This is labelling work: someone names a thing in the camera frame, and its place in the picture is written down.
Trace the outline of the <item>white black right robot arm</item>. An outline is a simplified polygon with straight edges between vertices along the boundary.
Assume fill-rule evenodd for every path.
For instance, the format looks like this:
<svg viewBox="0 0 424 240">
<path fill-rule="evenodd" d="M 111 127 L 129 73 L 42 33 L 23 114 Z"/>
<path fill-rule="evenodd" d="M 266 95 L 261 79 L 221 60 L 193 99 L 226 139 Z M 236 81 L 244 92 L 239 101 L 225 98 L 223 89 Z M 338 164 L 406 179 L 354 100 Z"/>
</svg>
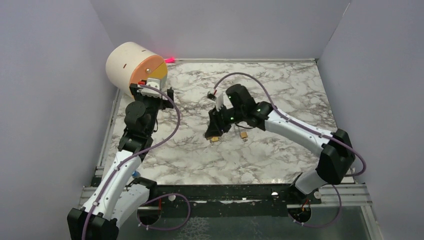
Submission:
<svg viewBox="0 0 424 240">
<path fill-rule="evenodd" d="M 346 131 L 314 127 L 274 109 L 269 102 L 255 102 L 241 84 L 229 87 L 225 93 L 231 108 L 225 107 L 221 92 L 212 89 L 207 93 L 207 98 L 213 100 L 215 106 L 208 112 L 206 139 L 220 137 L 233 125 L 245 122 L 252 128 L 281 135 L 319 157 L 316 168 L 301 173 L 291 184 L 288 196 L 292 202 L 300 204 L 313 190 L 324 185 L 339 185 L 347 176 L 355 155 Z"/>
</svg>

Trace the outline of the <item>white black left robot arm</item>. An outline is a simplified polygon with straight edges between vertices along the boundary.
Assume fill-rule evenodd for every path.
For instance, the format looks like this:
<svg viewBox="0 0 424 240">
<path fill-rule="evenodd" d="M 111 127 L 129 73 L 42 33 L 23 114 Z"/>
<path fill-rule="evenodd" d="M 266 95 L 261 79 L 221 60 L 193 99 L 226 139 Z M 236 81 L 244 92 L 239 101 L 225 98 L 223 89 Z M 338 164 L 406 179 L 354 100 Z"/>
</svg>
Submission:
<svg viewBox="0 0 424 240">
<path fill-rule="evenodd" d="M 138 205 L 152 205 L 157 200 L 157 191 L 150 186 L 131 190 L 118 206 L 127 181 L 140 166 L 147 153 L 155 149 L 177 132 L 181 113 L 174 101 L 174 90 L 159 90 L 147 84 L 130 84 L 134 98 L 125 109 L 125 128 L 119 141 L 113 164 L 101 180 L 95 192 L 81 208 L 72 208 L 67 216 L 72 240 L 115 240 L 122 222 Z M 159 111 L 175 109 L 176 125 L 169 136 L 154 144 Z"/>
</svg>

